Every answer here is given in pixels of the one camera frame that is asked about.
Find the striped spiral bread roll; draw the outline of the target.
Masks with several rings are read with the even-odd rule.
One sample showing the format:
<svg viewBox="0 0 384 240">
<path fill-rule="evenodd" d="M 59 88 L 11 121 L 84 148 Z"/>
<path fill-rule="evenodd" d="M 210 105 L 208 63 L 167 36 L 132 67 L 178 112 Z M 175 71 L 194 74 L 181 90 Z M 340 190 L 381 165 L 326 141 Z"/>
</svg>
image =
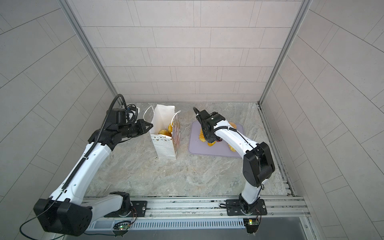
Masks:
<svg viewBox="0 0 384 240">
<path fill-rule="evenodd" d="M 205 137 L 204 137 L 204 134 L 203 134 L 203 130 L 202 130 L 202 129 L 200 129 L 199 140 L 202 141 L 202 142 L 206 142 L 206 139 L 205 139 Z"/>
</svg>

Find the white cartoon animal paper bag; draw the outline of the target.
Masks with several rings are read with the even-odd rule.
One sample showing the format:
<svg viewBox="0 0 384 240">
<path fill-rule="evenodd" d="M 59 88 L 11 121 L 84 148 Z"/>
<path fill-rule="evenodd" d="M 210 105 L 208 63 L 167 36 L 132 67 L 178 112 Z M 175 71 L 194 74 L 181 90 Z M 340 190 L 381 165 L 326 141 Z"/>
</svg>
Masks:
<svg viewBox="0 0 384 240">
<path fill-rule="evenodd" d="M 180 111 L 175 106 L 150 106 L 144 112 L 152 112 L 149 133 L 159 159 L 175 160 L 181 142 Z"/>
</svg>

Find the yellow orange cone bread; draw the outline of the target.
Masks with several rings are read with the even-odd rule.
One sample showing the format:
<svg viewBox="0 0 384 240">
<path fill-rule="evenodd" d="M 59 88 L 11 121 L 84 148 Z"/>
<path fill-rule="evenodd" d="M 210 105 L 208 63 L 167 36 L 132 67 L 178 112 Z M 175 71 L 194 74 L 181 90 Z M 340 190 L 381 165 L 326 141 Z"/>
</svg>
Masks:
<svg viewBox="0 0 384 240">
<path fill-rule="evenodd" d="M 215 143 L 216 143 L 216 141 L 213 142 L 213 143 L 208 143 L 208 142 L 207 142 L 207 145 L 208 145 L 209 147 L 211 147 L 211 146 L 213 146 Z"/>
</svg>

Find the round yellow custard bun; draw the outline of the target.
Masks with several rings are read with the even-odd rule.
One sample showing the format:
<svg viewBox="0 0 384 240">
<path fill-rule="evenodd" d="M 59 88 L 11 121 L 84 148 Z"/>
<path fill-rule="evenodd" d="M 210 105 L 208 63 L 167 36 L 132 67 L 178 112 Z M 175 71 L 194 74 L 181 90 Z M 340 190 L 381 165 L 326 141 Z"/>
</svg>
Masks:
<svg viewBox="0 0 384 240">
<path fill-rule="evenodd" d="M 172 124 L 169 124 L 168 126 L 168 132 L 172 135 L 173 134 L 173 126 Z"/>
</svg>

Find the lavender plastic tray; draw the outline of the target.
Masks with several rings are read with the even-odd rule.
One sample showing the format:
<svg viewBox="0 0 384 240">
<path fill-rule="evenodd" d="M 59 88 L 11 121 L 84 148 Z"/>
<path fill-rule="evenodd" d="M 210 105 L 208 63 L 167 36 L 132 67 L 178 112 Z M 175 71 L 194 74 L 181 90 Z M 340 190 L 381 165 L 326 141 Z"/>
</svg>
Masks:
<svg viewBox="0 0 384 240">
<path fill-rule="evenodd" d="M 188 150 L 191 154 L 194 155 L 204 155 L 204 156 L 218 156 L 218 157 L 230 157 L 230 158 L 240 158 L 240 155 L 237 152 L 230 150 L 229 145 L 222 141 L 215 143 L 212 146 L 209 146 L 207 142 L 202 142 L 200 137 L 201 125 L 198 121 L 192 123 L 189 147 Z"/>
</svg>

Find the long toasted crust bread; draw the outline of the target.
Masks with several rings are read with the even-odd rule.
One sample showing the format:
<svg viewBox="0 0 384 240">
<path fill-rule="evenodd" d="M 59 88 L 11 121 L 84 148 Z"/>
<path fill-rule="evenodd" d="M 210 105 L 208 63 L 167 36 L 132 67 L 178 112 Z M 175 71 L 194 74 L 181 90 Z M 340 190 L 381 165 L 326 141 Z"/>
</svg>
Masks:
<svg viewBox="0 0 384 240">
<path fill-rule="evenodd" d="M 236 150 L 235 150 L 231 145 L 229 145 L 229 148 L 230 148 L 230 150 L 231 150 L 232 152 L 236 152 Z"/>
</svg>

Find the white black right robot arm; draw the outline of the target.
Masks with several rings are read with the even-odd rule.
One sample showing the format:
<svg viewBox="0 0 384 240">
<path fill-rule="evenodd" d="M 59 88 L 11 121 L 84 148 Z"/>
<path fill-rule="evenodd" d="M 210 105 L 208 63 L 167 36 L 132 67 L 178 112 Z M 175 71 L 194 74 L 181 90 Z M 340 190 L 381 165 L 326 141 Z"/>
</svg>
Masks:
<svg viewBox="0 0 384 240">
<path fill-rule="evenodd" d="M 217 112 L 193 110 L 208 143 L 225 141 L 243 158 L 246 184 L 239 196 L 239 207 L 246 215 L 255 213 L 262 188 L 276 170 L 269 145 L 247 138 Z"/>
</svg>

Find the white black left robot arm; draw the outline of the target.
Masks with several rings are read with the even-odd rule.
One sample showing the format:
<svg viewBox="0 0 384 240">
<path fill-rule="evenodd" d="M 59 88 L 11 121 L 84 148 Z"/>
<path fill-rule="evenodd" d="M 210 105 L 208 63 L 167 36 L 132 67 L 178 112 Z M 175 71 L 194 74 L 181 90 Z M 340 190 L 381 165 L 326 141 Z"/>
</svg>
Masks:
<svg viewBox="0 0 384 240">
<path fill-rule="evenodd" d="M 77 164 L 64 182 L 47 199 L 39 199 L 33 211 L 45 232 L 80 236 L 89 225 L 106 215 L 115 214 L 135 219 L 138 216 L 130 195 L 112 192 L 99 200 L 84 203 L 84 196 L 92 179 L 114 148 L 133 138 L 146 134 L 153 124 L 138 119 L 138 109 L 127 104 L 123 95 L 112 100 L 101 127 L 88 140 Z"/>
</svg>

